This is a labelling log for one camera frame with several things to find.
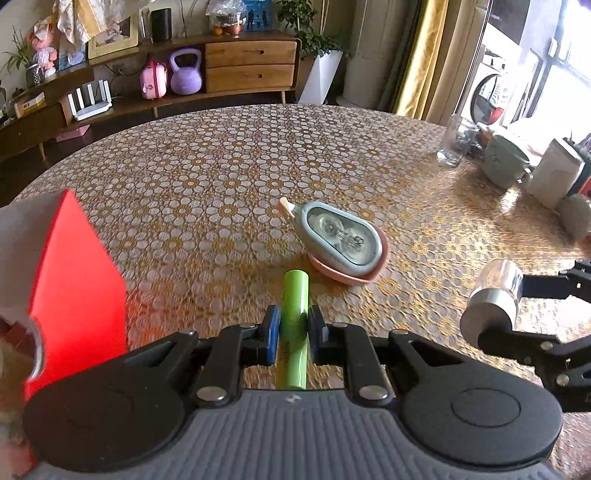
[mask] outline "yellow curtain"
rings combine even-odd
[[[394,113],[421,118],[441,45],[449,0],[424,0],[413,50]]]
[[[394,113],[446,125],[486,20],[487,0],[424,0]]]

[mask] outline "purple kettlebell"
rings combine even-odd
[[[179,55],[193,54],[197,56],[197,63],[194,67],[179,67],[175,58]],[[203,81],[199,73],[201,66],[201,50],[196,48],[182,48],[171,54],[168,59],[173,69],[173,77],[170,79],[170,88],[179,95],[191,95],[201,89]]]

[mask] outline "wooden drawer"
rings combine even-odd
[[[266,88],[291,89],[293,65],[244,65],[205,70],[207,92]]]
[[[225,41],[205,45],[205,66],[272,65],[295,63],[297,43],[282,40]]]

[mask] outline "white planter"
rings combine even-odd
[[[301,93],[299,103],[311,103],[314,105],[322,105],[324,103],[342,56],[343,52],[331,50],[321,57],[316,57],[304,91]]]

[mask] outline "pink dish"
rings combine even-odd
[[[371,272],[364,275],[363,277],[351,277],[349,275],[345,275],[344,273],[337,272],[336,270],[328,267],[327,265],[324,265],[314,255],[308,252],[308,258],[310,259],[312,266],[323,275],[326,275],[327,277],[332,278],[337,282],[344,283],[346,285],[359,286],[367,285],[368,283],[374,282],[378,279],[378,277],[382,273],[382,270],[386,266],[386,263],[388,262],[389,245],[388,237],[386,237],[386,234],[375,225],[372,226],[375,228],[380,240],[382,241],[382,256],[379,259],[379,263]]]

